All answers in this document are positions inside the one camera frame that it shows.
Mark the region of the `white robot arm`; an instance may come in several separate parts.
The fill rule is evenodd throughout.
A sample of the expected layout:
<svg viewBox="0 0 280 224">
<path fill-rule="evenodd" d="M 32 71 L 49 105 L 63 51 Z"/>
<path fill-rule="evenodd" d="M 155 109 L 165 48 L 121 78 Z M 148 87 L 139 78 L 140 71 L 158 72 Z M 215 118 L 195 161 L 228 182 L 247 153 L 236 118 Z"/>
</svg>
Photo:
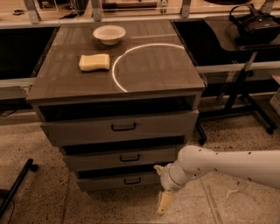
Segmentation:
<svg viewBox="0 0 280 224">
<path fill-rule="evenodd" d="M 187 145 L 177 159 L 166 166 L 155 165 L 162 190 L 158 195 L 157 213 L 164 214 L 175 193 L 186 184 L 210 172 L 221 172 L 240 179 L 280 188 L 280 151 L 249 150 L 217 152 L 204 147 Z"/>
</svg>

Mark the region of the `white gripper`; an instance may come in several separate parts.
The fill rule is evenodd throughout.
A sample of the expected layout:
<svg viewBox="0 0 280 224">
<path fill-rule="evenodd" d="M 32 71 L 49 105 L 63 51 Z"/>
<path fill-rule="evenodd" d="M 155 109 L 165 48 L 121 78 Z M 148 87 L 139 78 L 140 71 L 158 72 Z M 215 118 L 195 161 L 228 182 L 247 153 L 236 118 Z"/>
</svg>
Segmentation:
<svg viewBox="0 0 280 224">
<path fill-rule="evenodd" d="M 165 189 L 158 194 L 157 213 L 164 214 L 174 201 L 174 193 L 186 185 L 187 176 L 178 163 L 170 163 L 165 167 L 156 164 L 154 169 L 160 176 L 161 186 Z"/>
</svg>

